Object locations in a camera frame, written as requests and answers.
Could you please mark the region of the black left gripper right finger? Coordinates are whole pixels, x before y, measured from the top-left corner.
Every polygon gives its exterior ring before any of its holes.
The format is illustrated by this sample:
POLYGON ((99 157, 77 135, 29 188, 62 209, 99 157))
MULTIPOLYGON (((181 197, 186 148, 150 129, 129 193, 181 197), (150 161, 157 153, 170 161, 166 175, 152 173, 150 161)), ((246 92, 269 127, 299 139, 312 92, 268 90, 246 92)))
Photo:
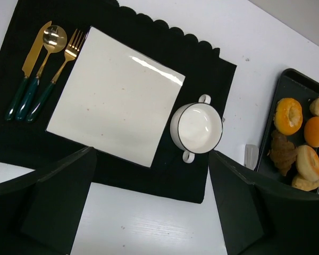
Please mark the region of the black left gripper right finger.
POLYGON ((319 254, 319 194, 218 151, 209 153, 209 172, 228 254, 319 254))

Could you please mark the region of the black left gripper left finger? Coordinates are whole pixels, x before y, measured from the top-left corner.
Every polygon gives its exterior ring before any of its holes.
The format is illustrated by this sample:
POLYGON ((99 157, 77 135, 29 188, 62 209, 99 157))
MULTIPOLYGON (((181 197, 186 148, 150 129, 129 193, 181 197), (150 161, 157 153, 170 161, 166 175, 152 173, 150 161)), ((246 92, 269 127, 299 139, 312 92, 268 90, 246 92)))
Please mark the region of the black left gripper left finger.
POLYGON ((0 254, 70 254, 96 161, 85 147, 0 183, 0 254))

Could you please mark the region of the metal serving tongs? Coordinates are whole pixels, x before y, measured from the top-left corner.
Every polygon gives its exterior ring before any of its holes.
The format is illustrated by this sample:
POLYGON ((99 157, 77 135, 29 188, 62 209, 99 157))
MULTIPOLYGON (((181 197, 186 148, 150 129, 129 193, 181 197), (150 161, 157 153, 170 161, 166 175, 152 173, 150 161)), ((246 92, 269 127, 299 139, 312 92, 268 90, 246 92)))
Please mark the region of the metal serving tongs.
POLYGON ((258 162, 259 148, 253 144, 247 144, 245 146, 244 165, 246 168, 255 170, 258 162))

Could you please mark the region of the orange round bun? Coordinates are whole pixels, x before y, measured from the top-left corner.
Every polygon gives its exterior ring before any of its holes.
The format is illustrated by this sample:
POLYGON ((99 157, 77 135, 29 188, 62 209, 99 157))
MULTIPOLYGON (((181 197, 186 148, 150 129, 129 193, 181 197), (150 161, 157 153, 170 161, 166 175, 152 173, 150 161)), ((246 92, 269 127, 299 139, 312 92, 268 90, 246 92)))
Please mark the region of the orange round bun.
POLYGON ((314 148, 319 148, 319 117, 310 118, 304 127, 305 141, 314 148))

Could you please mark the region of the orange ring donut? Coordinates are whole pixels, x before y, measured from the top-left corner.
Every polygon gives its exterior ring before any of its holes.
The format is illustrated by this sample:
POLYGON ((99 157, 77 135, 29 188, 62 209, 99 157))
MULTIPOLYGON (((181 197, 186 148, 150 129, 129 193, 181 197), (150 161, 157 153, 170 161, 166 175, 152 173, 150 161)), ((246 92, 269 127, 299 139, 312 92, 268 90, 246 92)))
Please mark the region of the orange ring donut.
POLYGON ((274 125, 283 135, 296 133, 303 123, 302 106, 293 98, 282 98, 276 106, 274 125))

